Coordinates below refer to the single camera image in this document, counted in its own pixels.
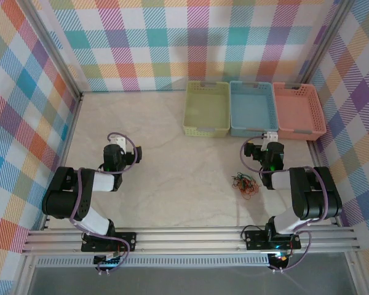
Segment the aluminium frame post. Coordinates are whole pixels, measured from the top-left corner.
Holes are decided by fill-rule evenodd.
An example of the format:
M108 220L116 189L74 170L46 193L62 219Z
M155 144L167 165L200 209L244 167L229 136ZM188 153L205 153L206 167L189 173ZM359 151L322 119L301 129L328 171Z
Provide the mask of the aluminium frame post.
M52 59L54 65L57 67L58 72L61 74L64 82L69 87L71 94L78 100L82 100L82 91L80 91L77 83L73 79L64 59L62 58L57 46L46 29L43 21L38 15L37 10L33 6L31 0L16 0L26 18L30 21L31 26L35 30L37 36L41 40L42 45L46 49L49 57Z
M309 51L301 65L297 82L310 83L353 3L354 0L324 0L311 31L310 41L306 45Z

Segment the small controller board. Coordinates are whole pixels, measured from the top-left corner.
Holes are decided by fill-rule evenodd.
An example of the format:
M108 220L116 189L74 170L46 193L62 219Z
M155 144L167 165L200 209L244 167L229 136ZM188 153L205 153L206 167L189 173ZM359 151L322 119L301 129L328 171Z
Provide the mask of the small controller board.
M269 264L271 267L286 268L286 266L288 266L291 255L292 251L283 251L274 254L268 254Z
M109 255L96 255L93 257L93 264L103 270L112 269L121 261L121 256L120 252L114 252Z

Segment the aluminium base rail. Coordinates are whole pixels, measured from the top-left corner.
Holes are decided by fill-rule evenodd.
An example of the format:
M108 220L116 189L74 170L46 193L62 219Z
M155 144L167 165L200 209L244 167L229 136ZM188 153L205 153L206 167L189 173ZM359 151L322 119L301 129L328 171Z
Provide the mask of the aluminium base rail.
M240 227L149 227L135 228L135 254L242 254L245 242ZM350 227L311 226L312 238L300 235L303 252L310 243L311 253L358 251L359 241ZM31 231L23 255L81 254L84 242L76 229Z

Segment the green plastic basket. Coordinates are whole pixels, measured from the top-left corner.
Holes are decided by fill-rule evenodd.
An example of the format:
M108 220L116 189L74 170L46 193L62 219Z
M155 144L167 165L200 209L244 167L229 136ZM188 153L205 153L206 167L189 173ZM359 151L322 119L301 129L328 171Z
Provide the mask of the green plastic basket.
M186 136L225 137L231 126L229 84L189 81L184 111Z

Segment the pink plastic basket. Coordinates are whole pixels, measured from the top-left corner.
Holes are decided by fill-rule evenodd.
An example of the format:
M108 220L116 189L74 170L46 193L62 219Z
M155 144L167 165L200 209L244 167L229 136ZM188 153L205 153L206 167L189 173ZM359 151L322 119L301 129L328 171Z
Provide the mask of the pink plastic basket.
M278 136L315 141L327 132L317 90L312 84L272 84L277 109Z

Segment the blue plastic basket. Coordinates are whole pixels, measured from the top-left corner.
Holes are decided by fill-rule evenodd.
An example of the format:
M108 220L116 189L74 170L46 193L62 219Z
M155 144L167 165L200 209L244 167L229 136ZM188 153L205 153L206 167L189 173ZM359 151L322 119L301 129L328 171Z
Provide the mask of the blue plastic basket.
M278 131L272 84L231 81L229 99L231 136L251 138Z

